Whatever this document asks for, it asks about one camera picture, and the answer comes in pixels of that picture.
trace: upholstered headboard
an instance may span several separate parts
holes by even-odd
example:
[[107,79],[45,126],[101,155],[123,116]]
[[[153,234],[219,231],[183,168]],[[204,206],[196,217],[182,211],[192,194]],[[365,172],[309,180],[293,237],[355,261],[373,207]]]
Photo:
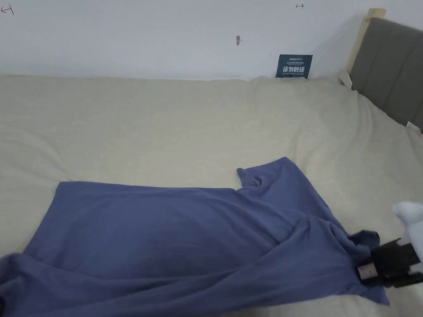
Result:
[[391,118],[423,128],[423,31],[369,19],[349,74],[352,89]]

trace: mattress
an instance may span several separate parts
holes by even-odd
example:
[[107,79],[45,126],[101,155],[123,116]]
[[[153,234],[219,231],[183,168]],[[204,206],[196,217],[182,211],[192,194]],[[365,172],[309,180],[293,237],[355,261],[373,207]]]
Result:
[[[334,80],[0,77],[0,254],[21,251],[59,181],[239,188],[238,167],[287,156],[350,232],[403,233],[423,200],[423,138]],[[423,287],[232,316],[417,316]]]

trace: t-shirt sleeve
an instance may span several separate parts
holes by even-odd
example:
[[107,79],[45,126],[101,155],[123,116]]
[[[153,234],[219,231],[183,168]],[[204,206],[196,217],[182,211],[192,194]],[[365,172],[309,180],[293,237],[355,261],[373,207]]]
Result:
[[288,158],[247,169],[239,168],[237,172],[242,184],[239,192],[260,197],[278,210],[315,216],[342,228],[306,176]]

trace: blue t-shirt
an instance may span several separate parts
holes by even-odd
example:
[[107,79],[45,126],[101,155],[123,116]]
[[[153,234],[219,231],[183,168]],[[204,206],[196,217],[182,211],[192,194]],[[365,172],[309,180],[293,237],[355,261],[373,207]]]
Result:
[[5,316],[202,316],[356,294],[379,244],[349,236],[287,158],[242,188],[64,182],[22,254],[0,260]]

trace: dark blue sign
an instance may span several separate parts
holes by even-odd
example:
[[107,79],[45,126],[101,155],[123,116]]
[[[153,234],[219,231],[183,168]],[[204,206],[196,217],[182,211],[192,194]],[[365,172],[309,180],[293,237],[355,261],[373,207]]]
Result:
[[308,78],[313,55],[279,55],[276,77]]

